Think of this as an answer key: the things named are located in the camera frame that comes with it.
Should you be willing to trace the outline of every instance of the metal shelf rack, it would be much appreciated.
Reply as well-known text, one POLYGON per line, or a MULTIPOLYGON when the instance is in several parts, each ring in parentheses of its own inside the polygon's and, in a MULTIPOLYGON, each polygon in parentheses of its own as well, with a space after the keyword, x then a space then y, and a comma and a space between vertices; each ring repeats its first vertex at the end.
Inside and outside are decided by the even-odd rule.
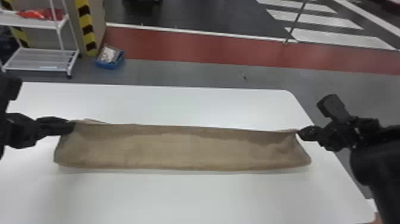
POLYGON ((65 71, 67 72, 67 78, 72 78, 71 71, 75 65, 77 57, 79 56, 79 47, 65 0, 61 0, 61 2, 65 12, 61 21, 58 21, 55 15, 53 0, 49 0, 49 3, 54 20, 22 18, 16 14, 16 11, 3 10, 0 6, 0 25, 55 30, 60 43, 60 49, 58 50, 24 48, 21 43, 18 42, 20 45, 19 49, 16 50, 4 65, 0 66, 3 72, 6 72, 7 70, 65 71), (67 22, 70 25, 75 42, 75 51, 67 51, 64 49, 61 30, 67 22))

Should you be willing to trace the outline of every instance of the robotic arm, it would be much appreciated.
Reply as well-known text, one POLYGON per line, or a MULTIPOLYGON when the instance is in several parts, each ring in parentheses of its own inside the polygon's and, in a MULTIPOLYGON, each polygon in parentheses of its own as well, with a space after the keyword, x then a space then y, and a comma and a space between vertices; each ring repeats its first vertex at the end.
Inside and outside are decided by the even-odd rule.
POLYGON ((317 107, 332 121, 303 128, 300 138, 328 151, 348 148, 353 174, 371 189, 383 223, 400 223, 400 126, 382 127, 377 119, 351 116, 337 95, 324 97, 317 107))
POLYGON ((16 100, 22 86, 18 77, 0 76, 0 158, 4 146, 28 148, 46 136, 68 135, 75 124, 57 117, 33 120, 23 114, 6 113, 8 104, 16 100))

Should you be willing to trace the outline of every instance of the red floor stripe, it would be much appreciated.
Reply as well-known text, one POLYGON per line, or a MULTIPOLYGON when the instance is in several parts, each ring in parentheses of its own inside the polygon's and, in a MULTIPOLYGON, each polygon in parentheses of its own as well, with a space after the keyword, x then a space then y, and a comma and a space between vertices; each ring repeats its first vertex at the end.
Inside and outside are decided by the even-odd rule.
POLYGON ((400 53, 311 43, 227 38, 108 27, 105 43, 128 59, 190 61, 249 66, 400 75, 400 53))

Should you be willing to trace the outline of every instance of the gray floor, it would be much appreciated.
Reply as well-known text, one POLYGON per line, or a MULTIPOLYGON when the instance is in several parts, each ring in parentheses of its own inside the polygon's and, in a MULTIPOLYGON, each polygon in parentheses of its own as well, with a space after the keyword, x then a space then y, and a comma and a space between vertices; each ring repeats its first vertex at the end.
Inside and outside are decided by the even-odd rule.
MULTIPOLYGON (((72 80, 62 73, 10 73, 28 82, 285 89, 297 97, 317 125, 328 121, 317 110, 316 102, 335 93, 353 115, 377 117, 384 125, 400 124, 400 76, 144 60, 127 60, 118 70, 109 71, 95 67, 87 58, 79 60, 72 80)), ((349 170, 348 152, 343 150, 338 157, 349 170)), ((368 189, 361 190, 370 198, 368 189)))

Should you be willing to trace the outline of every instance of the brown fabric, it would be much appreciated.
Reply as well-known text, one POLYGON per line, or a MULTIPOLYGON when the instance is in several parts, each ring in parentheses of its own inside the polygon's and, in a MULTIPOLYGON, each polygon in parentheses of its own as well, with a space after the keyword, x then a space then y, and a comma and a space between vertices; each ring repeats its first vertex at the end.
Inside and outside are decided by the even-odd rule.
POLYGON ((77 121, 54 161, 121 169, 268 170, 310 164, 295 130, 263 132, 210 127, 109 125, 77 121))

